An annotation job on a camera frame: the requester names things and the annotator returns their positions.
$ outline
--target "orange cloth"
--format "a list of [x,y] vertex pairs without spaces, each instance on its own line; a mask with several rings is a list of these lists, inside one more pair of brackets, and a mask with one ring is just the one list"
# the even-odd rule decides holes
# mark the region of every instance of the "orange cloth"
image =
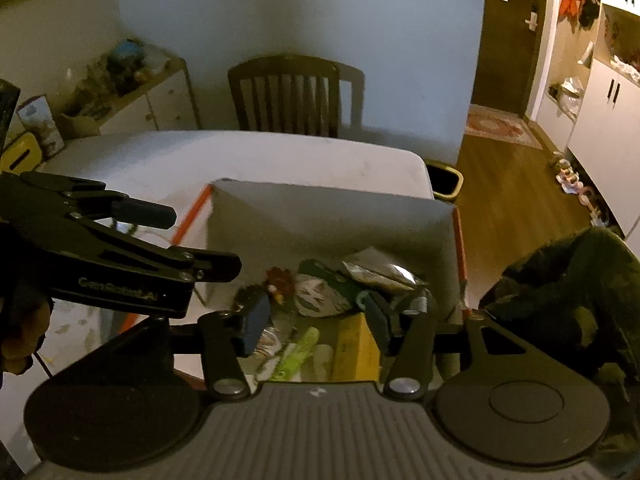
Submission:
[[565,16],[569,17],[569,20],[574,21],[578,19],[580,12],[580,4],[584,0],[562,0],[560,2],[560,11],[558,12],[558,19],[562,19]]

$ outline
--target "chair backrest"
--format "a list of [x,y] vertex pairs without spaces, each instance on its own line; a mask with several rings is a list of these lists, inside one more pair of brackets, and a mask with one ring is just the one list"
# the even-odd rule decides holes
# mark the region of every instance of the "chair backrest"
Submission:
[[[334,62],[310,56],[260,57],[231,68],[227,75],[241,130],[338,136],[340,71]],[[249,113],[245,96],[253,104]]]

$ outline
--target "open box flap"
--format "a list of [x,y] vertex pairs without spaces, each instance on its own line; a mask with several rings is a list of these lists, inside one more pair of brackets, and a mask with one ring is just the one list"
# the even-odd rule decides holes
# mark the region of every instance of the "open box flap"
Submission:
[[396,254],[424,276],[443,318],[459,304],[449,203],[228,179],[214,183],[212,200],[208,248],[236,252],[244,263],[238,279],[214,286],[216,304],[227,303],[239,286],[264,280],[272,266],[296,270],[309,257],[339,262],[369,246]]

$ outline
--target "brown door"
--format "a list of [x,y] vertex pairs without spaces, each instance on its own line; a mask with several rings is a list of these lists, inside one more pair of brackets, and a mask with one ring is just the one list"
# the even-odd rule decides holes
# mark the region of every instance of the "brown door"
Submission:
[[[538,12],[535,32],[525,20]],[[473,104],[523,115],[542,37],[545,0],[484,0]]]

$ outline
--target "ribbed gray surface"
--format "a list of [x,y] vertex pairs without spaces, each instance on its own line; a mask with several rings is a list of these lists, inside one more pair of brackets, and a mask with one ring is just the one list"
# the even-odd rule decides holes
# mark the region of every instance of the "ribbed gray surface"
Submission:
[[372,384],[266,384],[222,404],[186,446],[154,464],[110,474],[45,463],[31,480],[599,480],[588,463],[523,473],[489,466],[445,440],[416,404]]

